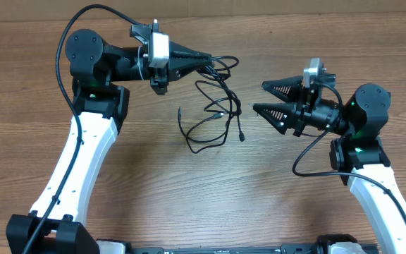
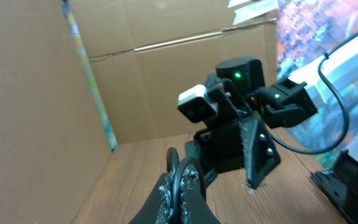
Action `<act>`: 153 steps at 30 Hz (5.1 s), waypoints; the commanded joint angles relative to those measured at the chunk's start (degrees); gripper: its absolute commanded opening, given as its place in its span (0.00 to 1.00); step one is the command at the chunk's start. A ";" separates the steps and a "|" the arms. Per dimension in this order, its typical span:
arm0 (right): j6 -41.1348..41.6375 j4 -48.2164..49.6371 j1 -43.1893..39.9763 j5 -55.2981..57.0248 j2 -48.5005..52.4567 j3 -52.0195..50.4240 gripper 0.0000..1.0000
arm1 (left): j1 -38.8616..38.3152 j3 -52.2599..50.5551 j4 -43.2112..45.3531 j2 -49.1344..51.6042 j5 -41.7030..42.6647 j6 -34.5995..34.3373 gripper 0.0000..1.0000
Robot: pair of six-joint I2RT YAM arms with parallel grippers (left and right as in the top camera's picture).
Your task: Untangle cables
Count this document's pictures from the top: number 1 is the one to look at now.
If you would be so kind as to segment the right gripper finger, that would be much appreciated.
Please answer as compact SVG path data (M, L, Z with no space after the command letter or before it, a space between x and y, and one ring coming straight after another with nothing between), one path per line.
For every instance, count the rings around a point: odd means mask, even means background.
M266 119L280 134L294 128L297 117L296 103L255 103L253 110Z
M296 102L302 88L301 75L280 80L268 80L262 83L262 89L283 102Z

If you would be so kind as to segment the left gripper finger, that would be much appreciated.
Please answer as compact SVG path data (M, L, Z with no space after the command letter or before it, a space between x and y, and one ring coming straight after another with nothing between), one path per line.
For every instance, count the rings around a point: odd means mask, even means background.
M168 63L168 81L180 80L193 71L211 65L211 59L172 58Z
M184 47L181 44L170 42L169 44L170 58L174 61L178 60L198 60L209 61L211 54L195 51L193 49Z

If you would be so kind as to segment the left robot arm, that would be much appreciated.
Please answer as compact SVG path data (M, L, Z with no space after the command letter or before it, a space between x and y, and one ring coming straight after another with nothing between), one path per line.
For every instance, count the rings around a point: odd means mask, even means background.
M89 29L67 29L59 52L73 78L70 132L48 184L27 215L6 226L12 253L129 253L129 243L95 239L86 230L90 197L105 156L128 114L125 81L149 81L158 95L168 84L212 65L210 54L172 42L157 23L133 24L138 47L108 44Z

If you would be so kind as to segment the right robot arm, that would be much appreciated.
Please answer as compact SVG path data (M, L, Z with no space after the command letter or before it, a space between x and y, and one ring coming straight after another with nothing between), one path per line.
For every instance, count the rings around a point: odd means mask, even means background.
M406 202L379 137L388 122L390 93L367 83L343 102L331 73L268 80L262 89L280 101L255 103L253 109L279 133L292 129L295 136L301 136L311 126L321 131L317 140L336 134L329 152L332 170L325 175L341 177L356 197L383 253L406 253ZM324 99L324 89L338 99Z

